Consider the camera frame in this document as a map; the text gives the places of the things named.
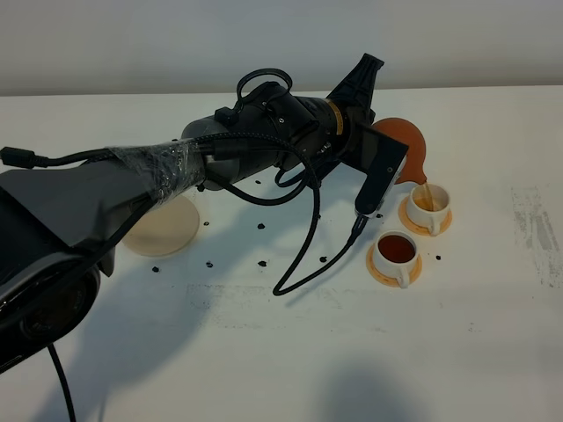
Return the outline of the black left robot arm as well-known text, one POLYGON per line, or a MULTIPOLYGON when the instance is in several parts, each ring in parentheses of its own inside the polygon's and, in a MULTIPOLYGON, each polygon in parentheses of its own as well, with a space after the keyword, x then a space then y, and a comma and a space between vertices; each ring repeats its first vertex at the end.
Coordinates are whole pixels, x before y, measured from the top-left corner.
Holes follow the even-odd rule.
POLYGON ((116 244, 150 210, 191 187, 260 199, 237 182, 267 168, 304 169, 295 192, 319 193, 338 164, 366 175, 351 230, 381 205, 379 142, 371 103, 383 62, 364 55, 326 98, 292 94, 290 76, 258 69, 263 83, 233 106, 188 124, 178 140, 82 151, 59 158, 1 151, 1 368, 8 370, 72 331, 114 269, 116 244))

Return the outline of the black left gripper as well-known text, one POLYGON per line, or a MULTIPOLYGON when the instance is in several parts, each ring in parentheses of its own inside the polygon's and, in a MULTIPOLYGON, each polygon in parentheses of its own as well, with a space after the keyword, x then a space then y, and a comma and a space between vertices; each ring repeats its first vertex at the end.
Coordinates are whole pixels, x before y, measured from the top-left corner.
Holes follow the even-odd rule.
POLYGON ((298 97, 318 126, 299 140, 318 176, 327 176, 339 164, 367 173, 377 142, 364 148, 363 129, 374 123, 371 109, 377 72, 384 61, 365 53, 327 98, 298 97))

